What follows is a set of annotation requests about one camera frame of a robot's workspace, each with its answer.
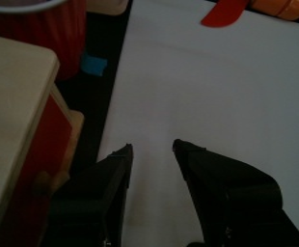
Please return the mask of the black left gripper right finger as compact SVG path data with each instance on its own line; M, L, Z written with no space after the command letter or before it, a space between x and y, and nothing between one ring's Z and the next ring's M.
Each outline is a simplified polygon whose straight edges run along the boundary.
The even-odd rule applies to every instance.
M282 209L275 179L180 139L172 151L204 236L187 247L299 247L299 230Z

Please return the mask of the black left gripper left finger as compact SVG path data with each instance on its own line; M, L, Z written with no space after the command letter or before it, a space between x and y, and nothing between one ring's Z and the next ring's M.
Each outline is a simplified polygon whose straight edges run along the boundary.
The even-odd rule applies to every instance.
M42 247L122 247L131 166L126 144L59 188Z

